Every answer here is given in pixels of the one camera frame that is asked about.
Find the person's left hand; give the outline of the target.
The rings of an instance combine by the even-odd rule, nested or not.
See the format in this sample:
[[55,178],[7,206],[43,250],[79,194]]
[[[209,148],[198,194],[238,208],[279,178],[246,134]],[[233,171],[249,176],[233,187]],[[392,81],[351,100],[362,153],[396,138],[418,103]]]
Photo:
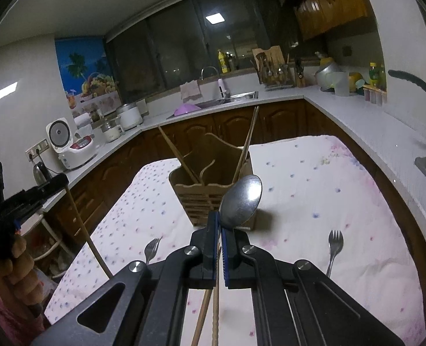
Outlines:
[[42,313],[42,284],[27,242],[18,234],[14,235],[9,259],[0,258],[0,297],[7,309],[22,319],[31,320]]

